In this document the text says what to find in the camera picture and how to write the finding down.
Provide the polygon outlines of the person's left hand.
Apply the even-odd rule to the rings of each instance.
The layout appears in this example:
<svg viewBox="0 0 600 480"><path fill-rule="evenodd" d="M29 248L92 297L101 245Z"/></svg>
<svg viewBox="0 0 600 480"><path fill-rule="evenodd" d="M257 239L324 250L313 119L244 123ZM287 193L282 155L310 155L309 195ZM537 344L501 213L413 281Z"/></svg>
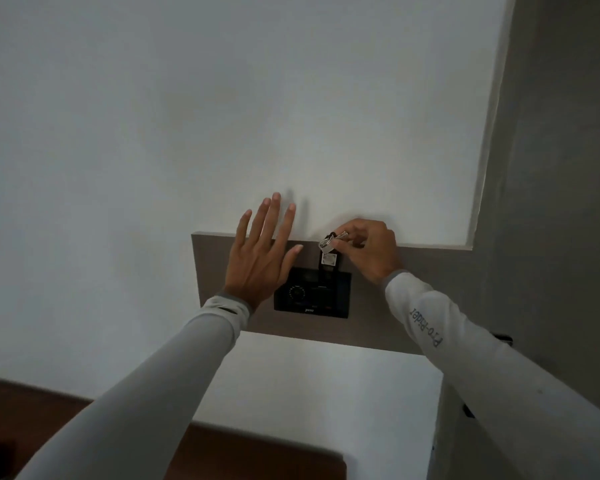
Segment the person's left hand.
<svg viewBox="0 0 600 480"><path fill-rule="evenodd" d="M290 203L281 224L278 219L272 246L261 248L262 202L256 213L252 212L244 245L234 246L233 242L223 288L227 294L243 300L252 311L285 283L279 282L280 265L282 258L291 248L288 241L296 216L296 205Z"/></svg>

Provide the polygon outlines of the person's right hand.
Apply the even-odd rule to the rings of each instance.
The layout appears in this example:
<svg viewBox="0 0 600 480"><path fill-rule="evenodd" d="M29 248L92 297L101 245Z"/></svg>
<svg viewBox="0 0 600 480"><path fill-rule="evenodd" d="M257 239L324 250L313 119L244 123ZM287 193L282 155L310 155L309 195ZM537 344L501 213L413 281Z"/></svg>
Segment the person's right hand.
<svg viewBox="0 0 600 480"><path fill-rule="evenodd" d="M381 285L391 275L405 270L395 234L385 222L356 218L337 227L333 232L344 231L347 231L349 236L341 241L349 241L356 247L365 249L366 258L351 263L369 282Z"/></svg>

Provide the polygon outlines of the black key tag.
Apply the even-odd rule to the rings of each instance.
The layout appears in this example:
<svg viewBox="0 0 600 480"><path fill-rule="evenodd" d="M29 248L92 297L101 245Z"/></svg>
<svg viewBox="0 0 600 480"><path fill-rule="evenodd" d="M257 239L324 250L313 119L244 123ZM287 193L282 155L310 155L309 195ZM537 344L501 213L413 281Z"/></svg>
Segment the black key tag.
<svg viewBox="0 0 600 480"><path fill-rule="evenodd" d="M319 243L320 258L319 270L325 273L335 273L339 267L339 253L333 247L333 242L344 240L349 236L347 231L342 233L332 232L325 236Z"/></svg>

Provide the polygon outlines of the person's right forearm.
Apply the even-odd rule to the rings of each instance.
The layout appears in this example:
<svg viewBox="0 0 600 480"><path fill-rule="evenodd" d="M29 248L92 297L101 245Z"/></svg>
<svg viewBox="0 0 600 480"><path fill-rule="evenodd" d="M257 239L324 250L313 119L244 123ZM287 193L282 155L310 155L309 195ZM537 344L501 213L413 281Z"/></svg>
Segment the person's right forearm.
<svg viewBox="0 0 600 480"><path fill-rule="evenodd" d="M600 480L600 409L405 270L383 282L392 315L527 480Z"/></svg>

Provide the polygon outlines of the person's left forearm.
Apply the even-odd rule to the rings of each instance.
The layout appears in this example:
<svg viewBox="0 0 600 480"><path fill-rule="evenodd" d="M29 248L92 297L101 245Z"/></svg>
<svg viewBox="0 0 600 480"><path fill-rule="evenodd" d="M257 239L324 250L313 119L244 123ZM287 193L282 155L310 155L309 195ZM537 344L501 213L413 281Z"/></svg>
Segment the person's left forearm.
<svg viewBox="0 0 600 480"><path fill-rule="evenodd" d="M163 480L213 377L256 305L222 291L89 404L15 480Z"/></svg>

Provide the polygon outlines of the dark brown wooden furniture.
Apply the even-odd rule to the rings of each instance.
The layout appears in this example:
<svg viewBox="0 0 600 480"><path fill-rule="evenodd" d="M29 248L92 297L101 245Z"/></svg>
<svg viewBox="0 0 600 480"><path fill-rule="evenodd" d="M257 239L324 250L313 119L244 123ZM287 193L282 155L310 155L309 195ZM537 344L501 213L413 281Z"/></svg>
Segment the dark brown wooden furniture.
<svg viewBox="0 0 600 480"><path fill-rule="evenodd" d="M31 457L91 403L0 379L0 479ZM193 422L166 480L347 480L341 453Z"/></svg>

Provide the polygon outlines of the black wall switch panel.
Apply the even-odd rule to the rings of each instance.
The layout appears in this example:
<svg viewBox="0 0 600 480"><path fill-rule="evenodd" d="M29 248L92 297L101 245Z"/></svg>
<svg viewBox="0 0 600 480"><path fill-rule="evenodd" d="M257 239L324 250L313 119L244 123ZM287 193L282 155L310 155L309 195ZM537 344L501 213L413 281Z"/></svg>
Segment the black wall switch panel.
<svg viewBox="0 0 600 480"><path fill-rule="evenodd" d="M274 293L279 312L348 319L352 274L324 268L293 267L287 281Z"/></svg>

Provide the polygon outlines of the grey-brown wall backing panel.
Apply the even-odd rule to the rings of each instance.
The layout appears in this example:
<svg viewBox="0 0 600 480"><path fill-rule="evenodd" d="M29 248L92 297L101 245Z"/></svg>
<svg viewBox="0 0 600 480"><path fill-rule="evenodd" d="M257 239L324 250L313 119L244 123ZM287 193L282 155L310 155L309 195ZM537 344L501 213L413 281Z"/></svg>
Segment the grey-brown wall backing panel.
<svg viewBox="0 0 600 480"><path fill-rule="evenodd" d="M191 241L198 293L200 302L204 303L224 284L233 236L197 232L191 234ZM467 293L465 285L469 284L474 271L471 247L400 246L398 250L409 272L461 304ZM342 270L352 275L348 318L277 311L273 298L269 298L250 318L247 331L420 354L417 345L390 313L380 287L362 277L348 259L344 260Z"/></svg>

